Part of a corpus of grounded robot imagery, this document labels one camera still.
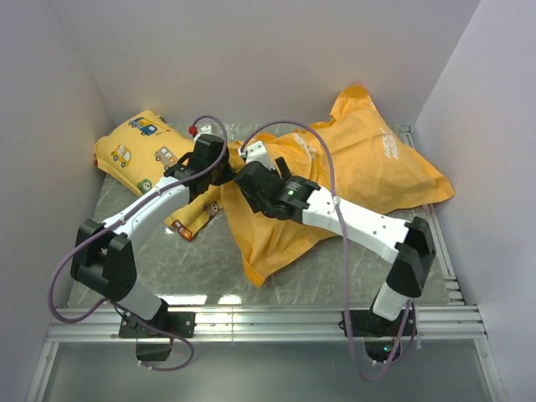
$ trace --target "yellow cloth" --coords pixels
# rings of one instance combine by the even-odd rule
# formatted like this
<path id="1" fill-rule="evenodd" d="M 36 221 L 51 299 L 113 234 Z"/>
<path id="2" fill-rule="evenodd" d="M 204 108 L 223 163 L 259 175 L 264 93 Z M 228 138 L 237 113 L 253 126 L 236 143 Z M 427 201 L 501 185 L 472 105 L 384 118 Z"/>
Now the yellow cloth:
<path id="1" fill-rule="evenodd" d="M 449 181 L 385 124 L 362 86 L 336 99 L 330 122 L 312 125 L 332 154 L 336 189 L 346 200 L 386 214 L 395 209 L 437 203 L 454 195 Z M 272 158 L 284 157 L 291 173 L 329 186 L 327 160 L 318 140 L 297 131 L 275 138 L 261 133 Z M 231 165 L 243 166 L 238 142 L 230 144 Z M 319 240 L 334 236 L 323 229 L 253 214 L 235 183 L 221 187 L 221 204 L 242 252 L 247 278 L 256 286 L 306 253 Z"/>
<path id="2" fill-rule="evenodd" d="M 152 111 L 143 111 L 97 141 L 95 164 L 134 194 L 142 195 L 162 178 L 165 169 L 192 150 L 191 138 L 182 137 Z M 219 188 L 211 186 L 165 222 L 191 240 L 219 210 Z"/>

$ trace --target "gray marble surface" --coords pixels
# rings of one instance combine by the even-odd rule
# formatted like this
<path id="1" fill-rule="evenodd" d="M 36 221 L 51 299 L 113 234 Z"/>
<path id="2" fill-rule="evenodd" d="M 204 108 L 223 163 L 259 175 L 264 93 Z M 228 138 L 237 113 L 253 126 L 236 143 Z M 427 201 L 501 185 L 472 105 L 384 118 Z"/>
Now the gray marble surface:
<path id="1" fill-rule="evenodd" d="M 188 125 L 177 126 L 186 132 Z M 255 124 L 228 125 L 231 141 L 244 138 Z M 276 135 L 290 132 L 279 126 Z M 101 221 L 124 209 L 136 196 L 106 176 L 94 219 Z M 422 208 L 394 211 L 390 216 L 425 218 Z M 390 265 L 361 245 L 350 245 L 351 302 L 370 305 L 389 272 Z M 270 276 L 261 288 L 252 286 L 243 272 L 240 250 L 233 241 L 224 211 L 216 215 L 191 242 L 161 222 L 137 251 L 140 281 L 170 304 L 342 304 L 343 245 L 340 238 L 324 240 L 299 260 Z M 99 295 L 75 283 L 69 307 L 89 307 Z M 419 304 L 449 301 L 439 261 L 431 268 Z"/>

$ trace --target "purple cable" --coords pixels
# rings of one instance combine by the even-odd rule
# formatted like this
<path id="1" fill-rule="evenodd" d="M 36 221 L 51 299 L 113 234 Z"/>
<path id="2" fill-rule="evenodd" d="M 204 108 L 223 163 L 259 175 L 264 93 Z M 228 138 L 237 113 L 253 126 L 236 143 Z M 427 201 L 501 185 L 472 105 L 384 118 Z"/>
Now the purple cable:
<path id="1" fill-rule="evenodd" d="M 398 363 L 400 360 L 402 360 L 402 358 L 404 358 L 408 354 L 408 352 L 411 350 L 411 345 L 413 345 L 413 342 L 415 340 L 415 335 L 417 335 L 417 312 L 416 312 L 415 303 L 413 303 L 413 301 L 411 302 L 411 319 L 413 320 L 413 327 L 411 329 L 411 338 L 410 338 L 410 341 L 408 342 L 408 346 L 406 347 L 406 349 L 402 351 L 399 358 L 397 358 L 396 360 L 393 360 L 391 364 Z"/>
<path id="2" fill-rule="evenodd" d="M 187 182 L 190 182 L 196 178 L 200 178 L 201 176 L 203 176 L 204 174 L 210 172 L 216 165 L 218 165 L 218 163 L 223 159 L 223 157 L 225 156 L 225 153 L 227 152 L 227 141 L 228 141 L 228 137 L 227 137 L 227 130 L 225 130 L 225 126 L 224 126 L 224 123 L 217 117 L 214 117 L 214 116 L 211 116 L 211 115 L 203 115 L 203 116 L 200 116 L 198 117 L 197 119 L 195 119 L 192 123 L 192 126 L 195 126 L 200 120 L 202 119 L 211 119 L 211 120 L 214 120 L 216 123 L 218 123 L 218 125 L 220 126 L 221 130 L 222 130 L 222 134 L 223 134 L 223 137 L 224 137 L 224 145 L 222 147 L 222 151 L 221 153 L 218 155 L 218 157 L 216 158 L 216 160 L 209 166 L 207 167 L 206 169 L 204 169 L 203 171 L 199 172 L 199 173 L 196 173 L 194 174 L 193 176 L 190 176 L 188 178 L 184 178 L 182 180 L 179 180 L 177 181 L 176 183 L 171 183 L 171 184 L 168 184 L 167 186 L 164 186 L 161 188 L 161 192 L 164 193 L 172 188 L 176 188 L 177 186 L 180 186 L 184 183 L 187 183 Z M 125 217 L 124 219 L 125 220 L 128 220 L 130 217 L 132 217 L 137 211 L 139 211 L 141 208 L 143 208 L 145 205 L 147 205 L 150 201 L 152 201 L 154 198 L 158 197 L 158 193 L 152 193 L 151 195 L 149 195 L 147 198 L 143 199 L 138 205 L 136 205 L 136 207 L 134 207 L 132 210 L 130 210 L 127 214 L 125 214 Z M 49 307 L 49 310 L 50 312 L 52 313 L 52 315 L 54 316 L 55 319 L 57 319 L 58 321 L 60 322 L 63 322 L 63 323 L 66 323 L 66 324 L 75 324 L 77 322 L 80 322 L 80 321 L 83 321 L 85 320 L 87 317 L 89 317 L 102 303 L 104 303 L 106 301 L 105 298 L 103 299 L 100 299 L 90 310 L 88 310 L 85 314 L 81 315 L 80 317 L 77 317 L 77 318 L 67 318 L 67 317 L 64 317 L 62 316 L 61 314 L 59 314 L 58 310 L 56 309 L 56 306 L 54 305 L 54 287 L 55 287 L 55 284 L 56 284 L 56 281 L 58 280 L 58 277 L 59 277 L 59 274 L 61 273 L 61 271 L 65 268 L 65 266 L 67 265 L 67 263 L 69 262 L 69 260 L 71 258 L 73 258 L 78 252 L 80 252 L 82 249 L 84 249 L 85 247 L 87 247 L 87 245 L 91 244 L 92 242 L 94 242 L 95 240 L 99 239 L 100 237 L 106 235 L 107 233 L 111 232 L 112 230 L 115 230 L 117 228 L 119 228 L 121 226 L 121 221 L 118 220 L 117 222 L 111 224 L 110 226 L 108 226 L 107 228 L 104 228 L 103 230 L 101 230 L 100 232 L 92 235 L 90 238 L 84 240 L 82 243 L 80 243 L 79 245 L 77 245 L 60 263 L 59 265 L 56 267 L 56 269 L 54 270 L 54 273 L 52 274 L 52 278 L 50 279 L 50 284 L 49 284 L 49 290 L 48 290 L 48 294 L 47 294 L 47 305 Z M 135 316 L 136 319 L 139 320 L 139 322 L 142 322 L 141 319 L 139 319 L 139 317 Z M 174 335 L 174 334 L 171 334 L 170 332 L 164 332 L 164 331 L 160 331 L 156 328 L 153 328 L 151 326 L 149 326 L 148 324 L 146 323 L 143 323 L 142 324 L 144 327 L 150 329 L 151 331 L 154 331 L 154 332 L 158 332 L 158 333 L 161 333 L 163 335 L 165 335 L 166 337 L 171 337 L 171 338 L 176 338 L 184 343 L 186 343 L 188 345 L 188 347 L 190 348 L 191 350 L 191 355 L 190 357 L 188 358 L 188 360 L 181 364 L 180 366 L 177 366 L 175 368 L 160 368 L 159 370 L 157 370 L 157 368 L 154 368 L 155 370 L 157 371 L 173 371 L 173 370 L 176 370 L 176 369 L 181 369 L 182 367 L 184 367 L 185 365 L 187 365 L 188 363 L 190 363 L 190 361 L 192 360 L 193 358 L 193 345 L 188 342 L 186 339 L 184 338 L 181 338 L 179 337 L 178 335 Z"/>
<path id="3" fill-rule="evenodd" d="M 249 141 L 251 141 L 251 139 L 254 136 L 259 134 L 261 131 L 265 130 L 267 127 L 274 126 L 275 124 L 291 124 L 293 126 L 298 126 L 298 127 L 301 127 L 303 129 L 309 131 L 313 136 L 315 136 L 315 138 L 318 140 L 318 142 L 320 142 L 320 145 L 321 145 L 324 153 L 326 154 L 327 165 L 329 167 L 330 191 L 331 191 L 331 194 L 332 194 L 332 197 L 333 197 L 333 207 L 335 208 L 335 212 L 337 213 L 338 222 L 341 225 L 341 232 L 343 234 L 343 250 L 344 250 L 344 312 L 343 312 L 343 317 L 344 317 L 344 326 L 346 327 L 346 331 L 347 331 L 347 335 L 348 335 L 348 345 L 349 345 L 349 348 L 350 348 L 350 354 L 352 355 L 352 360 L 355 363 L 355 366 L 356 366 L 356 368 L 358 370 L 359 376 L 363 380 L 368 381 L 368 382 L 377 381 L 377 380 L 381 379 L 387 373 L 387 371 L 389 370 L 389 366 L 391 365 L 391 362 L 394 359 L 394 355 L 395 355 L 396 350 L 398 349 L 398 346 L 400 344 L 400 339 L 402 338 L 402 334 L 403 334 L 403 331 L 404 331 L 405 324 L 406 324 L 406 322 L 408 320 L 408 315 L 410 313 L 410 305 L 412 305 L 413 302 L 411 300 L 408 300 L 408 302 L 406 304 L 404 317 L 402 319 L 402 323 L 400 324 L 398 335 L 397 335 L 396 340 L 394 342 L 394 348 L 393 348 L 393 350 L 391 350 L 385 365 L 382 367 L 382 369 L 380 370 L 380 372 L 378 374 L 374 375 L 372 378 L 367 377 L 363 373 L 363 371 L 362 371 L 362 369 L 361 369 L 361 367 L 360 367 L 360 365 L 358 363 L 357 354 L 355 352 L 355 345 L 353 344 L 353 330 L 352 330 L 352 324 L 351 324 L 352 320 L 350 318 L 350 289 L 349 289 L 349 282 L 350 282 L 349 265 L 350 265 L 350 261 L 349 261 L 349 252 L 348 252 L 348 228 L 346 226 L 346 222 L 344 221 L 343 213 L 341 212 L 341 209 L 339 208 L 339 204 L 338 204 L 338 202 L 335 202 L 335 200 L 337 199 L 336 198 L 337 197 L 337 192 L 335 190 L 335 168 L 333 167 L 332 155 L 329 152 L 329 148 L 327 147 L 327 144 L 324 142 L 324 140 L 320 136 L 320 134 L 318 134 L 315 130 L 313 130 L 307 124 L 303 124 L 303 123 L 300 123 L 299 121 L 293 121 L 293 120 L 271 121 L 269 123 L 266 123 L 266 124 L 260 126 L 259 128 L 257 128 L 255 131 L 253 131 L 244 140 L 244 143 L 240 147 L 240 153 L 244 152 L 246 145 L 248 144 Z M 413 342 L 414 337 L 415 337 L 415 335 L 412 335 L 411 342 Z"/>

